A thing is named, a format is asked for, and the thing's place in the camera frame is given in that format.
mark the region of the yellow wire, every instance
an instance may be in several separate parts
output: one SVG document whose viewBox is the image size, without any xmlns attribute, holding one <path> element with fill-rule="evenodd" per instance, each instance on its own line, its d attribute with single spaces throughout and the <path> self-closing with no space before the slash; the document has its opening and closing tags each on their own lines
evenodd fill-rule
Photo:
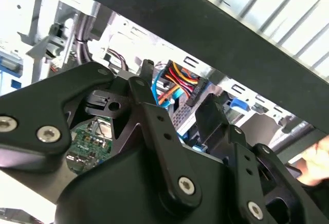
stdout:
<svg viewBox="0 0 329 224">
<path fill-rule="evenodd" d="M 173 62 L 173 65 L 174 65 L 174 68 L 175 68 L 177 74 L 178 74 L 182 79 L 184 79 L 184 80 L 185 80 L 186 82 L 188 82 L 188 83 L 191 83 L 191 84 L 197 84 L 197 80 L 191 80 L 191 79 L 188 79 L 188 78 L 186 78 L 183 74 L 181 74 L 181 72 L 178 70 L 177 65 L 176 65 L 175 62 Z"/>
</svg>

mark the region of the red wire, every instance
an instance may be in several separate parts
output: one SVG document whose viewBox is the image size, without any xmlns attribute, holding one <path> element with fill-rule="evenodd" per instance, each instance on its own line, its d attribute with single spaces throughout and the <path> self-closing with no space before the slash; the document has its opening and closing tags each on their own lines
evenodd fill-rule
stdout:
<svg viewBox="0 0 329 224">
<path fill-rule="evenodd" d="M 170 79 L 173 83 L 175 83 L 176 85 L 180 86 L 176 80 L 174 80 L 171 76 L 169 76 L 168 74 L 165 75 L 166 78 Z M 186 94 L 187 98 L 190 97 L 190 94 L 186 91 L 186 89 L 182 88 L 181 89 L 184 91 L 184 93 Z"/>
<path fill-rule="evenodd" d="M 174 71 L 172 69 L 169 68 L 169 72 L 181 85 L 183 85 L 190 92 L 193 92 L 193 89 L 190 86 L 188 86 L 185 82 L 183 82 L 181 79 L 179 79 L 179 77 L 177 77 L 177 75 L 174 73 Z"/>
</svg>

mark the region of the wire bundle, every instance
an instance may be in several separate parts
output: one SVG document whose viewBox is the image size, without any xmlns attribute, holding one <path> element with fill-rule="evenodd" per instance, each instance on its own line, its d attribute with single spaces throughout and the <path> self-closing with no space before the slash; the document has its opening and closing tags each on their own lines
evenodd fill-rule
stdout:
<svg viewBox="0 0 329 224">
<path fill-rule="evenodd" d="M 129 67 L 128 67 L 124 57 L 121 54 L 117 53 L 116 51 L 114 51 L 113 49 L 110 49 L 110 48 L 107 50 L 107 52 L 113 54 L 116 58 L 118 58 L 121 61 L 122 70 L 129 71 Z"/>
<path fill-rule="evenodd" d="M 184 91 L 187 98 L 191 96 L 195 85 L 198 83 L 198 79 L 193 78 L 184 68 L 183 70 L 187 76 L 184 76 L 183 73 L 178 70 L 176 63 L 173 62 L 173 68 L 169 67 L 169 72 L 165 74 L 165 77 L 173 82 L 175 86 L 159 97 L 160 105 L 179 88 Z"/>
<path fill-rule="evenodd" d="M 76 34 L 76 52 L 77 52 L 77 62 L 79 65 L 93 61 L 93 58 L 88 49 L 88 37 L 90 30 L 93 26 L 95 18 L 88 16 L 86 14 L 81 14 L 79 18 L 79 24 Z"/>
</svg>

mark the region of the black cable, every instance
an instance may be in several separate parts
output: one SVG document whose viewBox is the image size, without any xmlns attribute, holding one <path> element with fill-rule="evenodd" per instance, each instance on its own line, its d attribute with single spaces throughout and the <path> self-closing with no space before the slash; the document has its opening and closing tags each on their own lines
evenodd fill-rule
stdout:
<svg viewBox="0 0 329 224">
<path fill-rule="evenodd" d="M 107 50 L 109 53 L 113 54 L 116 58 L 118 58 L 121 61 L 121 69 L 124 71 L 129 71 L 129 67 L 125 61 L 125 58 L 119 54 L 118 52 L 114 51 L 113 49 L 108 49 Z"/>
<path fill-rule="evenodd" d="M 90 30 L 94 23 L 94 17 L 88 16 L 86 14 L 80 15 L 80 22 L 78 24 L 77 34 L 76 34 L 76 52 L 77 52 L 77 62 L 79 65 L 93 61 L 88 49 L 88 37 Z"/>
</svg>

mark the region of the orange wire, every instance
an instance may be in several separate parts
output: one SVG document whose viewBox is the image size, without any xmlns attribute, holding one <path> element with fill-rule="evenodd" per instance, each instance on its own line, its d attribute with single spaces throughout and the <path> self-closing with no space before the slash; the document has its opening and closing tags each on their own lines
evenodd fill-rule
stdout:
<svg viewBox="0 0 329 224">
<path fill-rule="evenodd" d="M 167 75 L 167 74 L 166 74 L 165 76 L 166 76 L 166 78 L 170 79 L 173 83 L 175 83 L 176 85 L 180 86 L 180 84 L 178 84 L 178 83 L 176 82 L 176 80 L 174 80 L 171 76 L 169 76 L 169 75 Z M 184 88 L 181 88 L 181 89 L 185 92 L 187 98 L 190 97 L 190 95 L 188 94 L 188 92 L 187 92 Z"/>
<path fill-rule="evenodd" d="M 178 88 L 179 88 L 178 85 L 175 85 L 174 87 L 172 87 L 167 93 L 165 93 L 165 94 L 161 97 L 161 99 L 160 99 L 160 101 L 159 101 L 159 104 L 162 104 L 162 103 L 165 101 L 165 99 L 166 99 L 168 96 L 170 96 L 173 92 L 175 92 Z"/>
<path fill-rule="evenodd" d="M 183 68 L 183 71 L 186 72 L 187 76 L 189 76 L 190 79 L 193 79 L 192 76 L 190 75 L 189 71 L 187 71 L 185 68 Z"/>
</svg>

